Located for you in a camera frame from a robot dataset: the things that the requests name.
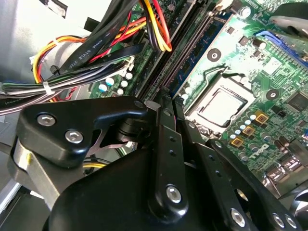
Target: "cable tie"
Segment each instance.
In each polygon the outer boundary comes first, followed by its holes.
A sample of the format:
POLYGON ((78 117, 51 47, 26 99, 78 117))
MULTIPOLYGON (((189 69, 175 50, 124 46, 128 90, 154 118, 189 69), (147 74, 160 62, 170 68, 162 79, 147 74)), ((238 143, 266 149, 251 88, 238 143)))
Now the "cable tie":
POLYGON ((54 38, 54 39, 53 39, 53 42, 54 42, 54 44, 55 44, 56 46, 59 45, 59 42, 57 41, 57 38, 54 38))
POLYGON ((51 90, 51 88, 50 88, 50 86, 49 86, 47 81, 43 82, 43 87, 44 87, 47 95, 52 95, 52 94, 55 93, 54 91, 51 90))
POLYGON ((31 65, 33 65, 35 57, 36 57, 36 55, 29 57, 31 65))

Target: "wire bundle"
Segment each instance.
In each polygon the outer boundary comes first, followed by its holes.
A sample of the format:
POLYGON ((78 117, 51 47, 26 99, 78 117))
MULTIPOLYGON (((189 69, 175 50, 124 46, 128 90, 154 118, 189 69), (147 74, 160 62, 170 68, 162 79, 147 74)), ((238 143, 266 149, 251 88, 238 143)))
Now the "wire bundle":
POLYGON ((158 18, 155 16, 149 0, 141 0, 145 17, 131 22, 131 8, 137 0, 113 0, 99 25, 86 38, 61 36, 49 42, 41 49, 33 61, 35 84, 2 84, 0 92, 0 115, 20 111, 25 106, 46 101, 56 102, 64 90, 70 90, 64 100, 70 100, 77 87, 102 81, 108 77, 123 73, 128 68, 129 56, 140 53, 143 44, 127 46, 113 51, 112 48, 135 35, 146 26, 149 41, 156 51, 171 51, 169 32, 157 0, 152 0, 158 18), (48 53, 63 42, 82 43, 67 59, 57 74, 43 79, 42 63, 48 53), (7 105, 5 100, 18 99, 7 105))

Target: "hole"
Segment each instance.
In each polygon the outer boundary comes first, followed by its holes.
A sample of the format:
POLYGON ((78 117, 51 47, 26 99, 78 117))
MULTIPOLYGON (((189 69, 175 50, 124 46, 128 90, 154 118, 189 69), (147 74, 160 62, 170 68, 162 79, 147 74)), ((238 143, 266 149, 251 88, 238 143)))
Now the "hole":
POLYGON ((169 153, 170 153, 170 155, 172 155, 172 156, 177 156, 177 154, 176 154, 173 150, 170 150, 169 153))
POLYGON ((216 175, 217 175, 217 176, 221 177, 221 174, 220 174, 219 171, 215 171, 215 172, 216 172, 216 175))
POLYGON ((174 137, 170 136, 169 139, 172 141, 172 142, 175 142, 177 141, 177 139, 175 139, 174 137))
POLYGON ((291 34, 291 35, 299 35, 299 31, 295 28, 295 27, 293 27, 293 26, 288 26, 288 31, 289 31, 289 33, 291 34))

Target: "electronic component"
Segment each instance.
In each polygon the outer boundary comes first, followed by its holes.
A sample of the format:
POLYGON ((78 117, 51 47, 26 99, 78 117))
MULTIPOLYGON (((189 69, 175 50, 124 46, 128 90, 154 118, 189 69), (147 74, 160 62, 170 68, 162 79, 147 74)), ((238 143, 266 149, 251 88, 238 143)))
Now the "electronic component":
POLYGON ((239 15, 244 19, 248 18, 251 15, 251 8, 249 6, 244 6, 240 9, 239 15))
POLYGON ((289 141, 284 137, 284 136, 280 136, 279 138, 280 143, 284 146, 284 147, 289 147, 290 143, 289 141))
POLYGON ((117 92, 118 95, 124 94, 124 90, 122 88, 119 88, 116 92, 117 92))
POLYGON ((308 107, 308 96, 302 92, 296 92, 287 100, 287 103, 298 112, 302 112, 308 107))
POLYGON ((270 166, 266 172, 267 176, 274 181, 281 181, 287 176, 286 171, 282 167, 277 167, 275 165, 270 166))
POLYGON ((260 54, 261 54, 261 51, 255 51, 254 52, 254 57, 259 57, 260 54))
POLYGON ((246 153, 244 153, 244 152, 240 152, 238 154, 238 156, 239 156, 240 160, 242 160, 243 162, 246 162, 249 159, 248 156, 246 156, 246 153))
POLYGON ((271 89, 266 93, 266 98, 268 100, 276 100, 279 98, 279 91, 277 89, 271 89))
POLYGON ((112 86, 112 85, 114 85, 114 83, 115 83, 115 81, 114 81, 113 78, 107 78, 107 79, 105 80, 105 82, 106 82, 106 84, 107 84, 108 86, 112 86))
POLYGON ((283 111, 283 109, 282 109, 281 107, 279 107, 279 106, 274 105, 274 106, 272 106, 271 110, 272 110, 275 114, 279 115, 281 118, 285 118, 285 116, 286 116, 286 113, 285 113, 285 112, 283 111))
POLYGON ((246 46, 246 44, 249 42, 249 39, 246 37, 246 36, 243 36, 239 43, 242 45, 242 46, 246 46))
POLYGON ((125 74, 125 79, 131 80, 132 78, 133 78, 133 74, 132 74, 131 72, 127 72, 127 73, 125 74))
POLYGON ((261 133, 261 138, 262 138, 263 141, 265 141, 265 142, 271 141, 271 136, 269 135, 268 132, 262 132, 262 133, 261 133))
POLYGON ((247 136, 251 136, 251 135, 254 134, 255 131, 256 131, 256 130, 255 130, 253 127, 247 126, 247 127, 243 130, 243 133, 244 133, 245 135, 247 135, 247 136))
POLYGON ((264 124, 266 123, 266 121, 269 119, 269 117, 267 115, 265 115, 264 112, 260 111, 260 110, 257 110, 255 112, 256 114, 256 122, 260 123, 260 124, 264 124))
POLYGON ((280 141, 275 140, 274 141, 274 145, 280 150, 280 151, 284 151, 285 147, 280 143, 280 141))
POLYGON ((302 166, 299 160, 297 160, 291 154, 284 155, 282 158, 279 159, 278 162, 281 163, 283 167, 285 167, 291 172, 294 172, 295 170, 297 170, 299 167, 302 166))
POLYGON ((259 40, 259 39, 254 39, 252 41, 252 45, 254 45, 256 48, 258 48, 259 50, 263 50, 266 48, 266 42, 259 40))
POLYGON ((254 100, 251 90, 218 73, 186 116, 212 131, 223 133, 254 100))
POLYGON ((303 166, 308 166, 308 150, 298 139, 290 142, 289 149, 291 154, 294 155, 303 166))
POLYGON ((242 139, 238 138, 238 137, 231 141, 231 145, 233 145, 237 148, 241 147, 243 143, 244 143, 244 141, 242 139))
POLYGON ((251 151, 253 151, 254 153, 256 153, 256 152, 259 150, 258 146, 257 146, 255 143, 249 144, 248 147, 249 147, 249 149, 250 149, 251 151))
POLYGON ((98 89, 100 90, 100 92, 106 92, 108 90, 108 88, 105 84, 100 84, 98 86, 98 89))
POLYGON ((295 51, 293 51, 291 48, 289 48, 283 41, 281 41, 280 38, 275 36, 273 33, 261 30, 257 33, 255 33, 255 36, 263 36, 272 43, 274 43, 276 46, 281 48, 284 52, 286 52, 290 57, 295 59, 299 64, 303 65, 305 68, 308 68, 308 62, 303 60, 295 51))
POLYGON ((231 35, 234 31, 235 31, 235 29, 230 26, 229 29, 228 29, 228 34, 231 35))
POLYGON ((211 62, 217 62, 221 58, 221 52, 217 48, 213 48, 209 50, 207 53, 207 58, 211 62))
POLYGON ((305 120, 300 120, 297 125, 302 128, 306 124, 307 124, 307 122, 305 120))
POLYGON ((126 80, 123 80, 123 81, 121 82, 121 87, 125 88, 125 87, 127 87, 127 86, 128 86, 128 82, 127 82, 126 80))

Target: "capacitor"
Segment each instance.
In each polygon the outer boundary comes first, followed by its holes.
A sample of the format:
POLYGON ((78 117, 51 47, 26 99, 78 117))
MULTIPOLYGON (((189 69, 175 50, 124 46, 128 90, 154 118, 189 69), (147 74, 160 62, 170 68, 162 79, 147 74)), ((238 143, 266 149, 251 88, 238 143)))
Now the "capacitor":
POLYGON ((251 9, 249 6, 244 6, 243 8, 240 9, 239 15, 242 18, 248 18, 251 15, 251 9))
POLYGON ((114 81, 113 78, 107 78, 107 79, 105 80, 105 82, 106 82, 106 84, 107 84, 108 86, 112 86, 112 85, 114 85, 114 83, 115 83, 115 81, 114 81))
POLYGON ((255 115, 255 113, 252 113, 252 112, 248 113, 248 116, 249 116, 249 119, 250 119, 250 120, 255 120, 255 119, 257 118, 257 116, 255 115))
POLYGON ((127 72, 126 75, 125 75, 125 79, 131 80, 132 78, 133 78, 133 73, 127 72))
POLYGON ((192 91, 192 89, 190 88, 190 87, 187 87, 187 88, 185 88, 185 93, 186 94, 191 94, 193 91, 192 91))
POLYGON ((187 100, 188 99, 188 94, 182 94, 181 97, 183 98, 183 100, 187 100))
POLYGON ((234 133, 235 133, 236 135, 239 135, 239 134, 241 134, 241 130, 236 129, 236 130, 234 131, 234 133))
POLYGON ((280 150, 280 151, 284 151, 285 147, 280 143, 280 141, 276 140, 274 141, 274 145, 280 150))
POLYGON ((116 92, 117 92, 118 95, 124 94, 124 90, 122 88, 119 88, 116 92))
POLYGON ((256 153, 259 148, 255 143, 251 143, 250 145, 248 145, 248 147, 250 148, 251 151, 253 151, 254 153, 256 153))
POLYGON ((262 138, 265 142, 271 141, 271 136, 270 136, 267 132, 262 132, 262 133, 261 133, 261 138, 262 138))
POLYGON ((245 124, 241 124, 240 126, 239 126, 239 128, 240 128, 240 130, 244 130, 245 128, 246 128, 246 125, 245 124))
POLYGON ((284 146, 284 147, 289 147, 290 143, 289 141, 284 137, 284 136, 280 136, 279 138, 280 143, 284 146))
POLYGON ((232 131, 229 131, 229 132, 228 132, 228 136, 229 136, 229 138, 232 139, 232 140, 236 138, 236 135, 235 135, 232 131))
POLYGON ((128 82, 127 82, 126 80, 123 80, 123 81, 121 82, 121 87, 125 88, 125 87, 127 87, 127 86, 128 86, 128 82))
POLYGON ((105 92, 105 91, 107 91, 107 86, 105 85, 105 84, 100 84, 99 86, 98 86, 98 90, 100 90, 100 92, 105 92))
POLYGON ((241 152, 241 153, 239 153, 238 156, 239 156, 240 160, 242 160, 243 162, 248 161, 248 156, 246 156, 246 153, 241 152))
POLYGON ((258 48, 259 50, 263 50, 266 48, 266 42, 259 40, 259 39, 254 39, 252 41, 252 45, 254 45, 256 48, 258 48))

